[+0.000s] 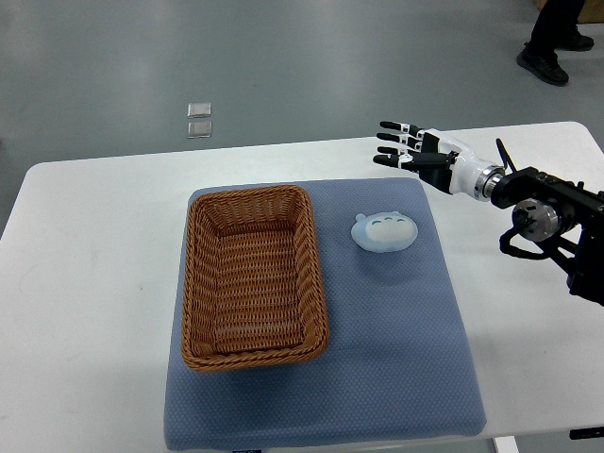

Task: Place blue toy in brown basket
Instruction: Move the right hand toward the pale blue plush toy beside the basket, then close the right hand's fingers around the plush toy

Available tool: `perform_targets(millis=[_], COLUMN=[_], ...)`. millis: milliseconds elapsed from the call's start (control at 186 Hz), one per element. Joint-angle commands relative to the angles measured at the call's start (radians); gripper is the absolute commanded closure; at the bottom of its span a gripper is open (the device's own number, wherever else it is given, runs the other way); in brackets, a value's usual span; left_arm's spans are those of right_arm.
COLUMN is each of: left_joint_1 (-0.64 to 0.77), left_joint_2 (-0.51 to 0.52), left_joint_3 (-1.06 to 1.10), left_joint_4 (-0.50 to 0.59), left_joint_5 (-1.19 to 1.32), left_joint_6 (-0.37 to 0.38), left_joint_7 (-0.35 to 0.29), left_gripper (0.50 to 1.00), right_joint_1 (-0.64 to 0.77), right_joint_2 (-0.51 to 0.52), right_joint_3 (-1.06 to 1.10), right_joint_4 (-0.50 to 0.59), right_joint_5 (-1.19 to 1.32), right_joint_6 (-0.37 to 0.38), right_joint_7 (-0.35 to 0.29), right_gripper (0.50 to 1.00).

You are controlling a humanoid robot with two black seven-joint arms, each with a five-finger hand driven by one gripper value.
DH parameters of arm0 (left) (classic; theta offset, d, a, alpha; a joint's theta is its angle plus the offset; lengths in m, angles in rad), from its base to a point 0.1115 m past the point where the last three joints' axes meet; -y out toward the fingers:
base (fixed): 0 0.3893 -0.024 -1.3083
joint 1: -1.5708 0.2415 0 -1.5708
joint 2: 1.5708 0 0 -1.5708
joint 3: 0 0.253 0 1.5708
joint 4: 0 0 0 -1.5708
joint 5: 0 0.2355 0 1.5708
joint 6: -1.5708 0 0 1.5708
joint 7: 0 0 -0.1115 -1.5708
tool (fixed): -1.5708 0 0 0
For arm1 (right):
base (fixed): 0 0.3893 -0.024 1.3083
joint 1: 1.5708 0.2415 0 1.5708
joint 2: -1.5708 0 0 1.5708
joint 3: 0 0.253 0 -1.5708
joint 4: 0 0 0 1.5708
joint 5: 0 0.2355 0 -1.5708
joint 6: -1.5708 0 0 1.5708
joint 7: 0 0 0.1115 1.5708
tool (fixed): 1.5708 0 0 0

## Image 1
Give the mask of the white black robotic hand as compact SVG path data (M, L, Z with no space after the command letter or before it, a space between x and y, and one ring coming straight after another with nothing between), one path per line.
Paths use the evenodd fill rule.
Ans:
M379 125L381 145L373 162L415 173L443 193L487 201L491 184L504 176L502 166L479 158L469 145L443 131L390 121Z

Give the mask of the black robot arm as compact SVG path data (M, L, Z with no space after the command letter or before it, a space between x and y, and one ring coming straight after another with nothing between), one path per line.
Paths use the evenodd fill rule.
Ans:
M512 208L512 227L499 239L502 253L524 260L553 260L566 273L569 293L603 304L603 192L533 167L515 168L503 142L495 141L512 171L491 183L491 203Z

